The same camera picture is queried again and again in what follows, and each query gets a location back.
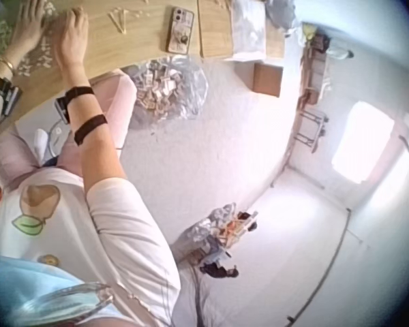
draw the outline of pink pants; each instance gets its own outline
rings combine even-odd
[[[120,156],[136,100],[136,87],[120,70],[102,76],[92,86]],[[71,132],[59,155],[57,167],[82,176],[80,152]],[[0,187],[4,191],[17,188],[40,168],[15,126],[0,135]]]

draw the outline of wrist-mounted device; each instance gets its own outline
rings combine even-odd
[[[11,114],[21,95],[22,91],[18,87],[13,86],[8,79],[0,78],[0,96],[3,98],[2,118]]]
[[[65,124],[70,124],[70,115],[68,114],[68,104],[75,99],[84,94],[94,94],[94,91],[91,87],[74,87],[70,89],[64,97],[59,97],[55,101],[55,108],[61,116],[62,121]],[[108,121],[104,114],[99,114],[90,118],[88,121],[83,123],[82,126],[74,134],[74,141],[77,145],[81,145],[85,137],[91,133],[95,128],[100,125],[107,124]]]

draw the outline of green leaf print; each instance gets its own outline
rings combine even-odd
[[[44,224],[38,218],[21,215],[15,220],[13,220],[12,225],[16,227],[17,230],[30,235],[39,235],[44,228]]]

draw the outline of pear print on shirt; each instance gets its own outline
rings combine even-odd
[[[53,216],[60,199],[61,193],[54,185],[26,186],[20,197],[22,215],[15,218],[12,225],[27,235],[39,235],[46,220]]]

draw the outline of gold bracelet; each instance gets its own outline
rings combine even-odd
[[[9,68],[10,70],[11,70],[11,72],[12,72],[12,75],[16,75],[16,71],[15,71],[15,69],[14,69],[14,65],[12,65],[10,62],[9,62],[9,60],[7,60],[5,57],[3,57],[3,56],[0,56],[0,61],[2,62],[2,63],[4,63],[5,65],[7,65],[7,68]]]

